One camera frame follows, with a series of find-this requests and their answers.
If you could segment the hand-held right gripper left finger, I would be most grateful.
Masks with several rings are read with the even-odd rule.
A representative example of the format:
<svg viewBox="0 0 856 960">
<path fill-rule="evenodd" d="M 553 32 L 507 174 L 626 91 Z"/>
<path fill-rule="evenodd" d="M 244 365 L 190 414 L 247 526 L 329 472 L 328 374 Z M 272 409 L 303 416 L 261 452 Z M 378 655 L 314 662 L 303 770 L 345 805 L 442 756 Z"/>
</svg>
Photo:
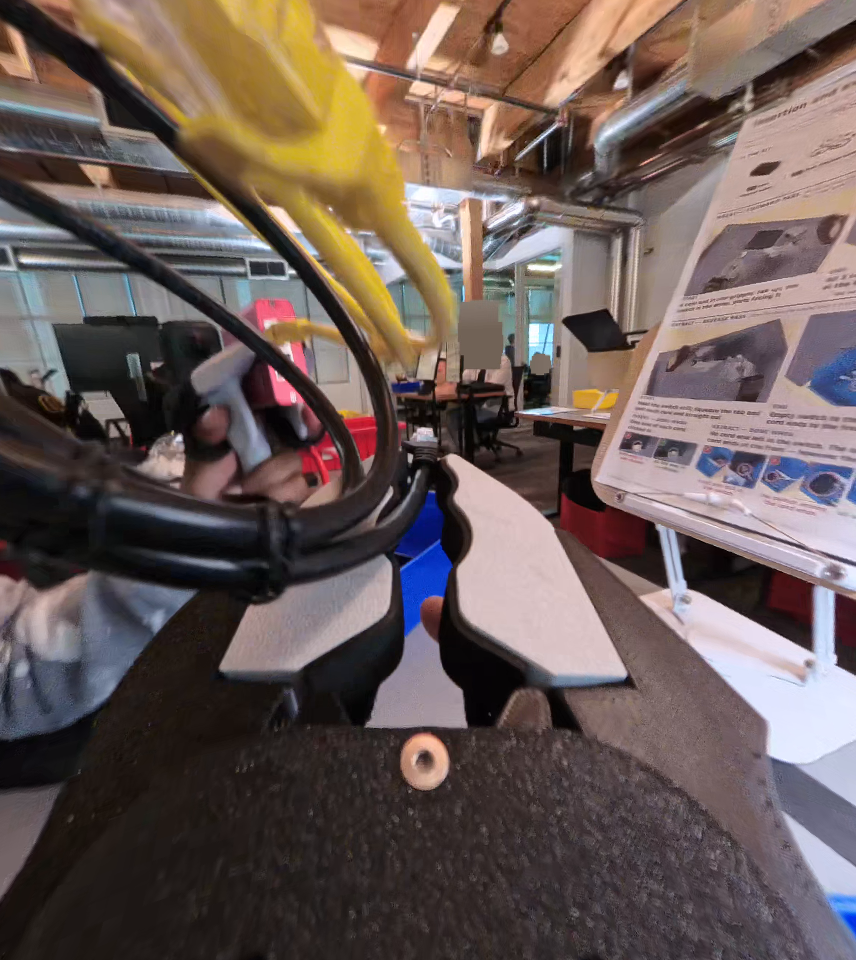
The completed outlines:
<svg viewBox="0 0 856 960">
<path fill-rule="evenodd" d="M 397 564 L 379 556 L 322 580 L 293 585 L 247 608 L 219 664 L 226 678 L 290 682 L 389 617 L 400 595 Z"/>
</svg>

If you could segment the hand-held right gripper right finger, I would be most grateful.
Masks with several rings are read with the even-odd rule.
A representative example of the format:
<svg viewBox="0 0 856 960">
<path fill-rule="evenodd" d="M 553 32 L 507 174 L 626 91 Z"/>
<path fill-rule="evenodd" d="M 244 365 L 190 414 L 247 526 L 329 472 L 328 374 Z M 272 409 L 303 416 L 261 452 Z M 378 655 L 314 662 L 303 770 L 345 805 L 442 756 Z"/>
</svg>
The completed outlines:
<svg viewBox="0 0 856 960">
<path fill-rule="evenodd" d="M 458 455 L 438 466 L 456 635 L 531 687 L 623 684 L 626 666 L 551 522 Z"/>
</svg>

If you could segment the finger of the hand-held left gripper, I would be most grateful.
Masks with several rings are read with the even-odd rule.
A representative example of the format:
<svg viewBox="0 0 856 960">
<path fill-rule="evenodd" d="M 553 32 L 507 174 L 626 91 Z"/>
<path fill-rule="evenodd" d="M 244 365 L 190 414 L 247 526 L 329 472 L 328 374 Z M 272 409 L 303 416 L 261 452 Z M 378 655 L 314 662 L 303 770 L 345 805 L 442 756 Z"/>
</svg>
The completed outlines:
<svg viewBox="0 0 856 960">
<path fill-rule="evenodd" d="M 191 374 L 191 386 L 207 403 L 245 402 L 243 381 L 255 360 L 248 346 L 236 342 L 202 362 Z"/>
</svg>

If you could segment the red ethernet switch box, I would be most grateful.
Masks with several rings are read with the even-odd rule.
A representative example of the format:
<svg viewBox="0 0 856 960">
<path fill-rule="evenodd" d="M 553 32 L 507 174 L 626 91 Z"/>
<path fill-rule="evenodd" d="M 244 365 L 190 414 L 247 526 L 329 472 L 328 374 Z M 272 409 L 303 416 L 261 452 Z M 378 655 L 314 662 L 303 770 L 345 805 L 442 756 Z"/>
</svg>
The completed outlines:
<svg viewBox="0 0 856 960">
<path fill-rule="evenodd" d="M 293 304 L 284 298 L 258 298 L 243 318 L 265 339 L 282 323 L 301 320 Z M 309 366 L 302 342 L 278 343 L 295 368 L 306 377 Z M 227 407 L 227 441 L 239 457 L 242 470 L 250 473 L 282 450 L 307 451 L 320 436 L 301 393 L 288 378 L 256 360 L 245 345 L 231 345 L 226 378 L 209 399 Z"/>
</svg>

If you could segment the person's left hand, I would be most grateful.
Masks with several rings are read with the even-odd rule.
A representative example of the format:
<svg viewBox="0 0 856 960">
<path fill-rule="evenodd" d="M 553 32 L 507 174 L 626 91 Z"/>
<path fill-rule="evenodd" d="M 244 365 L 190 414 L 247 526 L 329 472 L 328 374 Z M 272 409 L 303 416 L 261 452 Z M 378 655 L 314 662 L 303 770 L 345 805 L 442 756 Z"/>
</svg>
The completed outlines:
<svg viewBox="0 0 856 960">
<path fill-rule="evenodd" d="M 223 406 L 200 413 L 185 435 L 185 466 L 181 491 L 208 501 L 229 495 L 302 504 L 310 494 L 301 455 L 278 448 L 252 471 L 245 471 L 227 440 L 231 412 Z"/>
</svg>

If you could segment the black monitor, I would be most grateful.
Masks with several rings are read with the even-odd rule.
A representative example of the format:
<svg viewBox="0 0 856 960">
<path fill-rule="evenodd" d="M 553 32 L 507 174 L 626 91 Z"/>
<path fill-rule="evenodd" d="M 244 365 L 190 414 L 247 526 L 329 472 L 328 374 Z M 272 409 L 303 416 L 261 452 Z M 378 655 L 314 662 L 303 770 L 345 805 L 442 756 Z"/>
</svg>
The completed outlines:
<svg viewBox="0 0 856 960">
<path fill-rule="evenodd" d="M 69 385 L 82 394 L 110 392 L 151 374 L 162 363 L 160 327 L 151 316 L 86 316 L 51 324 Z"/>
</svg>

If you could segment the black office chair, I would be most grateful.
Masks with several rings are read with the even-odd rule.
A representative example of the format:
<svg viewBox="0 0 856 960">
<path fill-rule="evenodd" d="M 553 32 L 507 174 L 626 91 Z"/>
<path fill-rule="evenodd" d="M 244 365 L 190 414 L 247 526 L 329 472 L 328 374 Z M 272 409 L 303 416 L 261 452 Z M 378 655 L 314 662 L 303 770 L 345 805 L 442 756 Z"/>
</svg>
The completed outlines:
<svg viewBox="0 0 856 960">
<path fill-rule="evenodd" d="M 489 451 L 496 461 L 500 460 L 503 450 L 511 450 L 517 457 L 523 456 L 523 450 L 515 443 L 501 439 L 503 431 L 517 427 L 520 422 L 513 403 L 512 395 L 502 391 L 499 395 L 478 398 L 473 407 L 475 446 Z"/>
</svg>

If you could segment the wooden background desk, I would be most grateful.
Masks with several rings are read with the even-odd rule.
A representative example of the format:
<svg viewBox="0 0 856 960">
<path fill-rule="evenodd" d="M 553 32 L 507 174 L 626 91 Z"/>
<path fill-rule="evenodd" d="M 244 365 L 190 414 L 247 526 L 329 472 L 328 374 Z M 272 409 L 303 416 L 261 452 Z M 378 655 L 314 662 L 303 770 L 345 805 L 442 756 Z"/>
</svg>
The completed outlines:
<svg viewBox="0 0 856 960">
<path fill-rule="evenodd" d="M 546 519 L 554 520 L 560 515 L 564 484 L 575 471 L 576 447 L 595 450 L 601 442 L 610 415 L 610 410 L 590 411 L 560 407 L 545 407 L 517 413 L 520 421 L 532 425 L 532 433 L 535 437 L 558 444 L 555 506 L 550 510 L 543 510 Z"/>
</svg>

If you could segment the black angled panel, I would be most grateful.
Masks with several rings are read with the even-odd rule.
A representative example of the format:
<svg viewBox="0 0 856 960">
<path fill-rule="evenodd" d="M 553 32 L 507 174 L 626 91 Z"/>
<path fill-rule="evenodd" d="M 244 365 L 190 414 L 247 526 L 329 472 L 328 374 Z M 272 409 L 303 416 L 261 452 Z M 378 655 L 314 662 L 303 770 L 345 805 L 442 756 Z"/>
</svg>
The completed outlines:
<svg viewBox="0 0 856 960">
<path fill-rule="evenodd" d="M 563 328 L 590 354 L 626 352 L 634 349 L 611 312 L 602 307 L 562 318 Z"/>
</svg>

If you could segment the wooden instruction sheet board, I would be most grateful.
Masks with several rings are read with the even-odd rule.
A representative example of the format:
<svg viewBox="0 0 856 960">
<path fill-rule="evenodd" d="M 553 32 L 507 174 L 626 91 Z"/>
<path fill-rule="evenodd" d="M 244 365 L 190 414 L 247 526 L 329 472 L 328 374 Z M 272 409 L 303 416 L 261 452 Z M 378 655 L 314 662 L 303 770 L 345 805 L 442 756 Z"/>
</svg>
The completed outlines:
<svg viewBox="0 0 856 960">
<path fill-rule="evenodd" d="M 856 594 L 856 61 L 742 127 L 633 376 L 599 494 Z"/>
</svg>

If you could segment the silver ventilation duct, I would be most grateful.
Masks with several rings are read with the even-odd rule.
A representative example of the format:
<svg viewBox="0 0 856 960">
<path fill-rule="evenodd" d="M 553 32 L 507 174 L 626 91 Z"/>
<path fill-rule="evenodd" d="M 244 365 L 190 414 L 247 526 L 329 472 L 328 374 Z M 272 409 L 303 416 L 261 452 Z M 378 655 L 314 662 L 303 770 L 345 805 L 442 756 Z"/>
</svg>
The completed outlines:
<svg viewBox="0 0 856 960">
<path fill-rule="evenodd" d="M 690 89 L 690 74 L 689 66 L 674 69 L 602 122 L 592 138 L 593 166 L 567 188 L 569 199 L 586 196 L 608 182 L 617 172 L 622 151 L 629 142 L 698 101 L 698 94 Z"/>
</svg>

